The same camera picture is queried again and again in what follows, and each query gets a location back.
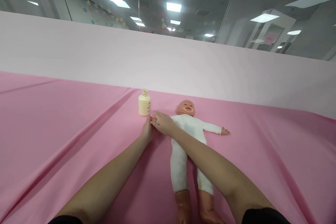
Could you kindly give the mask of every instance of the human arm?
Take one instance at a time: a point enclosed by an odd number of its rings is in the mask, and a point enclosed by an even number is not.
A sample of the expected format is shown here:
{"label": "human arm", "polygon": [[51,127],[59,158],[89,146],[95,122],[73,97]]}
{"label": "human arm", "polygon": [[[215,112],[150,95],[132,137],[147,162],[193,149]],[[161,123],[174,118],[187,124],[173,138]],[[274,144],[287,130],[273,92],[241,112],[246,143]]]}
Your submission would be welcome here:
{"label": "human arm", "polygon": [[168,115],[160,112],[155,112],[155,115],[158,124],[151,123],[163,134],[174,138],[218,188],[229,204],[236,223],[242,222],[248,209],[275,209],[258,187],[229,160],[177,127]]}
{"label": "human arm", "polygon": [[198,120],[200,125],[202,126],[203,130],[208,131],[208,132],[213,132],[218,135],[230,135],[230,131],[224,129],[224,127],[219,127],[214,124],[210,124],[207,122],[203,122],[201,120]]}
{"label": "human arm", "polygon": [[94,174],[55,216],[77,217],[83,224],[98,223],[117,197],[153,137],[151,117],[141,135],[122,153]]}

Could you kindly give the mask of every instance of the doll arm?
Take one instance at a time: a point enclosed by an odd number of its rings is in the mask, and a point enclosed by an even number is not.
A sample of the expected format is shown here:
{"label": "doll arm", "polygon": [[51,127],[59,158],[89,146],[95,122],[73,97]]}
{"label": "doll arm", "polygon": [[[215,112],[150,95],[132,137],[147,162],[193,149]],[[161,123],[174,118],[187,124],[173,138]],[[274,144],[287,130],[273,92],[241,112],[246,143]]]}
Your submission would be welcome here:
{"label": "doll arm", "polygon": [[208,132],[213,132],[213,133],[216,133],[218,135],[229,135],[230,132],[226,129],[224,129],[223,127],[219,127],[217,125],[214,125],[214,124],[210,124],[210,123],[207,123],[207,122],[203,122],[201,121],[201,125],[203,127],[203,130],[205,131],[208,131]]}

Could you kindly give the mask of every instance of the white doll outfit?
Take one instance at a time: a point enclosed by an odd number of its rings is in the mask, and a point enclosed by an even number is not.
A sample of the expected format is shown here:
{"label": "white doll outfit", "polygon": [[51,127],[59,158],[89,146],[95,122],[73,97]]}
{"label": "white doll outfit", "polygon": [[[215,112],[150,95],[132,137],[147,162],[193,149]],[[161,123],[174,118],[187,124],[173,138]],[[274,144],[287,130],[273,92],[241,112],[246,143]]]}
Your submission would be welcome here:
{"label": "white doll outfit", "polygon": [[[198,141],[207,144],[203,130],[220,134],[222,128],[213,124],[205,123],[200,119],[194,118],[188,114],[172,116],[174,122],[189,135]],[[171,144],[173,151],[170,159],[170,175],[174,192],[188,189],[187,185],[187,154],[182,147],[172,138]],[[198,189],[214,194],[214,187],[207,177],[198,169],[197,175]]]}

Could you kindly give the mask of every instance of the doll head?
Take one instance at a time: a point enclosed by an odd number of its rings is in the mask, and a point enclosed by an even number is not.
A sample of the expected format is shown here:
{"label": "doll head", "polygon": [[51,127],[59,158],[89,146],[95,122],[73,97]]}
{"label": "doll head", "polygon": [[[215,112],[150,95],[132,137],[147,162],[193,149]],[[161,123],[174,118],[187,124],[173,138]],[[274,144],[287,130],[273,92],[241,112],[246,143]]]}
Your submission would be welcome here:
{"label": "doll head", "polygon": [[195,107],[194,104],[189,100],[182,101],[177,107],[177,113],[188,114],[190,116],[195,116]]}

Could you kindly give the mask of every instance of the cream-colored bottle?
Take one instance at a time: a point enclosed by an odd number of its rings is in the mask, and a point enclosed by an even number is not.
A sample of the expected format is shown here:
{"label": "cream-colored bottle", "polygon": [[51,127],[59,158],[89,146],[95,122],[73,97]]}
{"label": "cream-colored bottle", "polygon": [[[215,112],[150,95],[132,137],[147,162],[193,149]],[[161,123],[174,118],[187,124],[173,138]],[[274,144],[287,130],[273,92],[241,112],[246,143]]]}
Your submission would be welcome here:
{"label": "cream-colored bottle", "polygon": [[147,94],[147,90],[143,89],[139,96],[139,114],[146,116],[151,112],[151,97]]}

